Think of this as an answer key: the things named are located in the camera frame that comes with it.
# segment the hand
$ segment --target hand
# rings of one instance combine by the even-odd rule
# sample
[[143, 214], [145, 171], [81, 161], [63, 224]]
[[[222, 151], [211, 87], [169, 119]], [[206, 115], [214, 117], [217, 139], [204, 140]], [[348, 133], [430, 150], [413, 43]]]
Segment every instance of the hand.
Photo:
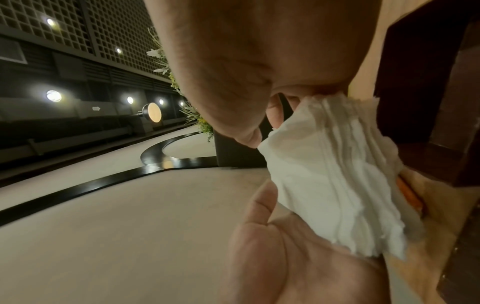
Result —
[[266, 182], [233, 233], [222, 304], [390, 303], [383, 258], [353, 256], [293, 213], [268, 223], [277, 196]]
[[250, 147], [265, 113], [346, 91], [372, 41], [381, 0], [145, 0], [175, 78], [213, 128]]

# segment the ceiling light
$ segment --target ceiling light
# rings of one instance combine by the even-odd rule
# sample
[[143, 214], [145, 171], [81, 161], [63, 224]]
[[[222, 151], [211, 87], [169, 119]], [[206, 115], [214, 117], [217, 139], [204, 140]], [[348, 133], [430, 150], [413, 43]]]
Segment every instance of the ceiling light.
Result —
[[48, 25], [51, 26], [52, 28], [57, 26], [57, 22], [52, 18], [47, 18], [46, 23], [48, 23]]
[[154, 102], [144, 105], [142, 110], [138, 112], [138, 115], [148, 118], [155, 123], [160, 122], [162, 119], [162, 111]]
[[54, 90], [47, 91], [46, 97], [48, 98], [48, 100], [53, 102], [59, 102], [60, 100], [62, 100], [62, 95]]

